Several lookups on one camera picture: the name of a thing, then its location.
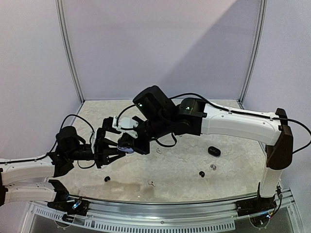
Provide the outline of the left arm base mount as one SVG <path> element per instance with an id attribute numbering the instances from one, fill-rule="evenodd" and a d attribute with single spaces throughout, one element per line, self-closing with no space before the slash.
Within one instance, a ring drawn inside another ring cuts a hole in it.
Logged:
<path id="1" fill-rule="evenodd" d="M 70 196 L 59 196 L 54 201 L 48 202 L 49 208 L 66 212 L 68 215 L 86 216 L 89 210 L 90 202 L 88 200 L 79 198 L 72 198 Z"/>

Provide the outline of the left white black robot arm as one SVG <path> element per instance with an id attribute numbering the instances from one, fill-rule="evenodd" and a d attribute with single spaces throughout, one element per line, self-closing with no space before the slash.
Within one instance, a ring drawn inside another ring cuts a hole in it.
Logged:
<path id="1" fill-rule="evenodd" d="M 57 180 L 74 168 L 74 161 L 94 161 L 97 168 L 108 165 L 126 155 L 117 143 L 99 135 L 88 144 L 77 134 L 75 127 L 66 126 L 56 135 L 54 152 L 28 159 L 1 159 L 0 203 L 16 201 L 46 201 L 62 211 L 72 207 L 68 190 Z"/>

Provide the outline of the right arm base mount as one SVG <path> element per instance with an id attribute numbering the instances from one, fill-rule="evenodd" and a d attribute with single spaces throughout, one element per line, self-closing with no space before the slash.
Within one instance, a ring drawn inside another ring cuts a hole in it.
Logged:
<path id="1" fill-rule="evenodd" d="M 263 198 L 258 194 L 254 198 L 236 201 L 235 205 L 238 216 L 263 213 L 276 207 L 275 195 L 270 198 Z"/>

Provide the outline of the blue earbud charging case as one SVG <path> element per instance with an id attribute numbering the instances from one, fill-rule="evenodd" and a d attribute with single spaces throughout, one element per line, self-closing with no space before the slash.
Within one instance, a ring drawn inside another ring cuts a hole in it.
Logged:
<path id="1" fill-rule="evenodd" d="M 123 146 L 120 146 L 120 145 L 117 145 L 117 149 L 119 151 L 127 153 L 127 154 L 132 154 L 132 153 L 135 152 L 131 147 L 123 147 Z"/>

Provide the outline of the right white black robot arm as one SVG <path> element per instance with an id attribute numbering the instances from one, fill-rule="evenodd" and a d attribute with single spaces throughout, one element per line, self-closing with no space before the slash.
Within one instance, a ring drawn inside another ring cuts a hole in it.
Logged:
<path id="1" fill-rule="evenodd" d="M 228 135 L 259 141 L 266 145 L 266 162 L 259 183 L 259 195 L 251 207 L 261 212 L 270 204 L 281 174 L 293 159 L 294 137 L 283 109 L 254 112 L 221 106 L 195 93 L 183 94 L 174 104 L 156 85 L 141 91 L 133 104 L 144 115 L 113 118 L 112 126 L 122 133 L 118 145 L 140 154 L 150 152 L 150 142 L 165 135 Z"/>

